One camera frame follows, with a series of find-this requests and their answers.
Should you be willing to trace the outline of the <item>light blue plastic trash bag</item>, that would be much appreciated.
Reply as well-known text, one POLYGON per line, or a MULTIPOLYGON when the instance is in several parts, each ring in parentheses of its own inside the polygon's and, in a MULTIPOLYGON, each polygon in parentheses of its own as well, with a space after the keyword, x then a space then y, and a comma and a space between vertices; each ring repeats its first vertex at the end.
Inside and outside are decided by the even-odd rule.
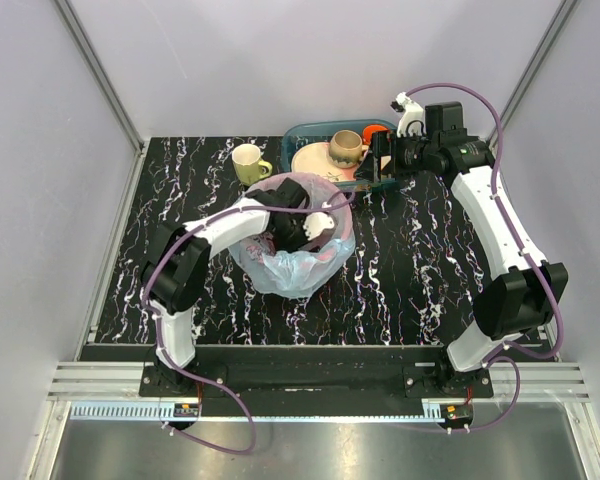
POLYGON ((301 203, 303 208, 338 207, 330 213, 335 224, 333 232, 322 234, 293 253, 277 249, 271 234, 263 233, 231 246, 229 253, 258 293, 287 299, 308 298, 344 266, 355 250, 351 206, 335 184, 312 173, 273 175, 252 185, 248 191, 272 190, 287 179, 307 191, 309 199, 301 203))

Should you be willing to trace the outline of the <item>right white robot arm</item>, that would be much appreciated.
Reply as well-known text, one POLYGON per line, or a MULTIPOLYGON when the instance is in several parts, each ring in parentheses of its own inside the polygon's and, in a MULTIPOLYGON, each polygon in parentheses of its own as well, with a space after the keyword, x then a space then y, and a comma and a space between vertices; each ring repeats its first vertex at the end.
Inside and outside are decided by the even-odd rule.
POLYGON ((551 263, 521 224, 503 189, 487 143, 468 133, 459 102, 420 106, 400 93, 394 130, 374 132, 357 178, 370 183, 403 180, 420 172, 441 179, 469 217, 491 281, 473 301, 474 319, 443 355, 434 384, 456 396, 494 351, 555 320, 568 281, 561 263, 551 263))

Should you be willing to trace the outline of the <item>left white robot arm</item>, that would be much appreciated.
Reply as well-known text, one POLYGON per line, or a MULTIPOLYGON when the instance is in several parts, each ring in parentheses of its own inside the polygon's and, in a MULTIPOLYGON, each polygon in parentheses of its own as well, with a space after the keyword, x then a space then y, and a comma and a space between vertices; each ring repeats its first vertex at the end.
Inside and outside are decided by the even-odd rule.
POLYGON ((157 357, 166 367, 161 384, 176 396, 195 386, 190 323, 210 261, 249 237, 268 233, 278 250, 293 253, 334 227, 332 203, 310 205, 308 190, 285 179, 274 189, 256 189, 233 206, 186 224, 163 223, 146 252, 141 271, 142 306, 157 327, 157 357))

